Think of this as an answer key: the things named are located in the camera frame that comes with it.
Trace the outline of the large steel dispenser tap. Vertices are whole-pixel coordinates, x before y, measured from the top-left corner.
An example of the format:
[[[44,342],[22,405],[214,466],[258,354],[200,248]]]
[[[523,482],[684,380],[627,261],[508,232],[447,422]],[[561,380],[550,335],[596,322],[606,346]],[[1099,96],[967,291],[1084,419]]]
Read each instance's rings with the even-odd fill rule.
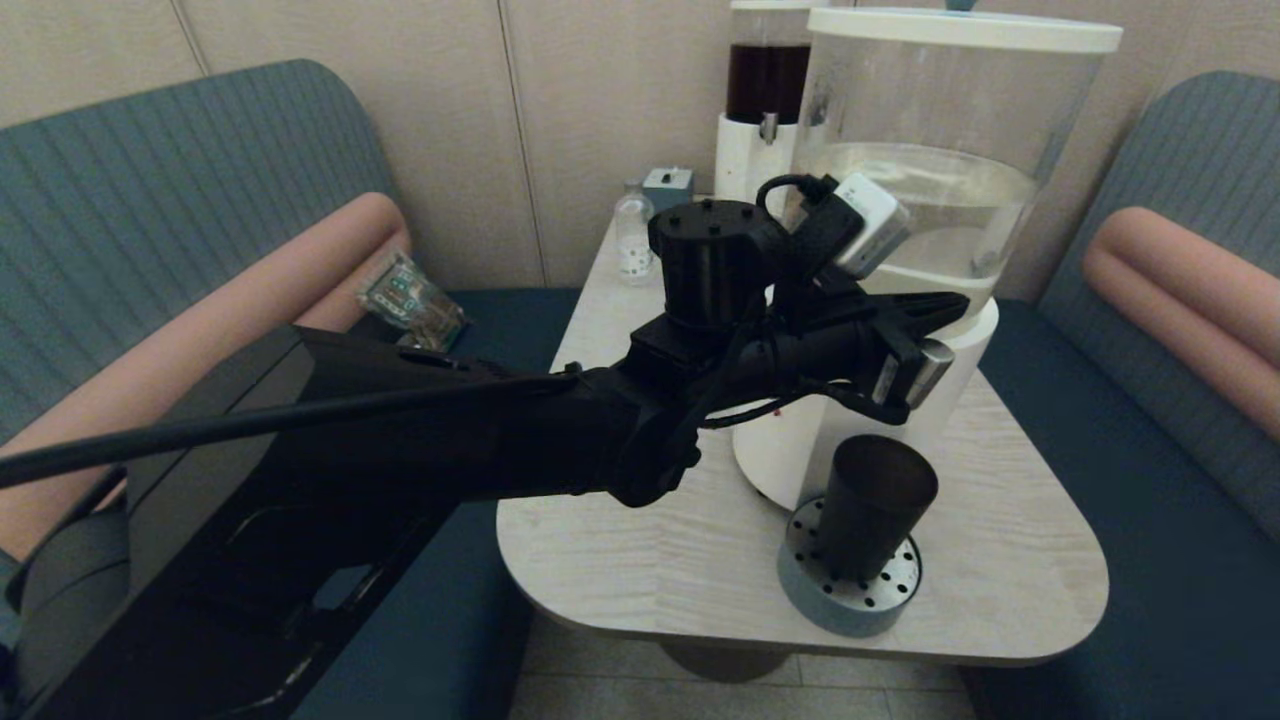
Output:
[[[924,338],[919,346],[920,365],[913,377],[913,383],[905,395],[905,404],[919,409],[941,382],[956,359],[956,354],[942,341]]]

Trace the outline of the black tapered cup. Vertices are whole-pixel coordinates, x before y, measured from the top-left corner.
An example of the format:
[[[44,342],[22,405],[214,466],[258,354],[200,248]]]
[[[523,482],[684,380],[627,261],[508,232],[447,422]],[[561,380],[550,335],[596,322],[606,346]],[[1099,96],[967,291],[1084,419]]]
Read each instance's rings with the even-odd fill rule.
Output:
[[[820,498],[823,564],[840,580],[876,579],[938,492],[937,471],[911,446],[873,434],[844,439]]]

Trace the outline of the large clear water dispenser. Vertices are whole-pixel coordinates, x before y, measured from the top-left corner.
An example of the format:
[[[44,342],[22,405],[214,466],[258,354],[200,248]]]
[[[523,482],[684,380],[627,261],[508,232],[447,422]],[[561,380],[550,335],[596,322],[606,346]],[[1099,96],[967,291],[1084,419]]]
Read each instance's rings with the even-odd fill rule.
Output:
[[[955,292],[964,315],[937,331],[950,368],[901,427],[805,398],[737,427],[755,489],[795,509],[826,484],[850,434],[929,454],[998,324],[995,287],[1123,28],[1041,15],[888,6],[812,9],[791,168],[877,183],[908,214],[905,240],[865,278],[869,293]]]

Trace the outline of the clear plastic bottle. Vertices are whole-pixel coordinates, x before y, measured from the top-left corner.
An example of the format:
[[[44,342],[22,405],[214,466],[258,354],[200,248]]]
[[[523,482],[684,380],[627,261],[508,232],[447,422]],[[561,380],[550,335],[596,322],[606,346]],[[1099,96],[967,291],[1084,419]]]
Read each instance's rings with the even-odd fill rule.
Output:
[[[618,272],[626,284],[645,286],[655,277],[655,255],[648,227],[655,208],[643,192],[643,181],[630,179],[614,204],[613,229],[618,251]]]

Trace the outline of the small blue box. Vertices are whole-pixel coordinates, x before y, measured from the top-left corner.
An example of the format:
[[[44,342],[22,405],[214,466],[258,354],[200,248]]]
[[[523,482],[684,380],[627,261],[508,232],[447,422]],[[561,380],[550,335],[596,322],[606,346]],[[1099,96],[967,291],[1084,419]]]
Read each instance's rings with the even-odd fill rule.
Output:
[[[641,183],[643,195],[653,205],[654,213],[692,201],[695,173],[685,167],[653,168]]]

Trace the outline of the large blue steel drip tray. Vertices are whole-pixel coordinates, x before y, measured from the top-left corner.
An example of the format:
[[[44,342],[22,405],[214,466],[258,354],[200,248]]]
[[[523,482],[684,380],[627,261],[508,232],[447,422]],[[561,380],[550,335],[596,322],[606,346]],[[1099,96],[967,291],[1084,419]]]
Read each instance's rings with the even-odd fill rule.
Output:
[[[886,633],[915,598],[924,577],[919,547],[908,537],[870,580],[838,577],[823,560],[823,496],[797,506],[777,555],[780,584],[791,605],[820,629],[851,638]]]

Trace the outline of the pink bolster on empty bench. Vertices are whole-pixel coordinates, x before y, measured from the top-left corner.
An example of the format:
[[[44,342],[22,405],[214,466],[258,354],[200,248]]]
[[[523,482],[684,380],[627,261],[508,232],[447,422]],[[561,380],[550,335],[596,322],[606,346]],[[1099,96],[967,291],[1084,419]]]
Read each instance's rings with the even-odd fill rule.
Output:
[[[1280,445],[1280,278],[1146,208],[1107,217],[1085,283]]]

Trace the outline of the small dark drink dispenser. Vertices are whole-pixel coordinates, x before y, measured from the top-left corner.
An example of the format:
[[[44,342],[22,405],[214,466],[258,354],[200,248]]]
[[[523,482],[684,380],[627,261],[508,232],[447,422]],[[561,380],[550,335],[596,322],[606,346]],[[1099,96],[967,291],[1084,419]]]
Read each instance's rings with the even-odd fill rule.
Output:
[[[765,181],[790,172],[812,50],[810,12],[829,0],[732,0],[730,69],[718,118],[714,196],[754,202]],[[765,146],[762,114],[780,115]]]

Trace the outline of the empty blue bench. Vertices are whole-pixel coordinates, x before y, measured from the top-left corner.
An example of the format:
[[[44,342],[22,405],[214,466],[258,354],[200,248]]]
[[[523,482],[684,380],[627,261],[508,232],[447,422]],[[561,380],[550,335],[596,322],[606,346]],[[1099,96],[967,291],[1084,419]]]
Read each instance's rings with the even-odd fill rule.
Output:
[[[1280,275],[1280,79],[1215,70],[1149,105],[1037,304],[998,301],[980,370],[1096,533],[1100,625],[1030,667],[969,667],[982,720],[1280,720],[1280,443],[1087,283],[1149,209]]]

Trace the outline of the clear plastic snack bag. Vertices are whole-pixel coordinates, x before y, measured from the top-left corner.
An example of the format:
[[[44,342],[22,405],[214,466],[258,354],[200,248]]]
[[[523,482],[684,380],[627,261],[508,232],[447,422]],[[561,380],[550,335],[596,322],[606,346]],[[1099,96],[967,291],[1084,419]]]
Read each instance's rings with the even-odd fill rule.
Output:
[[[449,351],[468,325],[465,310],[399,250],[375,263],[356,299],[366,311],[403,331],[415,346],[430,351]]]

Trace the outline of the pink bolster beside snack bag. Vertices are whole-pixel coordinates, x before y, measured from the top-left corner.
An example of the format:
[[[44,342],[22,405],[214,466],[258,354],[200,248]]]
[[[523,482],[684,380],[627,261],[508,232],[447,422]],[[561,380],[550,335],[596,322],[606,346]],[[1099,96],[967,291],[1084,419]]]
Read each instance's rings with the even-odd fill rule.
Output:
[[[397,205],[364,193],[141,341],[0,446],[0,457],[157,421],[220,361],[280,325],[344,332],[390,252],[410,249]]]

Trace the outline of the blue bench with snack bag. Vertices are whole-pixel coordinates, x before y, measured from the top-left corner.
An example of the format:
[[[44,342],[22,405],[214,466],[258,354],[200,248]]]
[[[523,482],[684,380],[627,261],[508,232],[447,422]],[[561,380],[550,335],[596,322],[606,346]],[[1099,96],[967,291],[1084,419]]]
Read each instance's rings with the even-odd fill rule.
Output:
[[[365,193],[401,196],[355,94],[310,60],[0,129],[0,447]],[[532,615],[495,503],[467,503],[296,720],[506,720]]]

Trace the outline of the table pedestal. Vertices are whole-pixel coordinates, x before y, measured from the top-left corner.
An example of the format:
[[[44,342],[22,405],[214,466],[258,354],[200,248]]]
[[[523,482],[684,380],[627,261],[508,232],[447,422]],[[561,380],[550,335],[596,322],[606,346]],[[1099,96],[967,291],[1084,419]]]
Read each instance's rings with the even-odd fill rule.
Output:
[[[742,650],[692,643],[659,643],[658,647],[682,670],[717,683],[749,683],[780,670],[791,652]]]

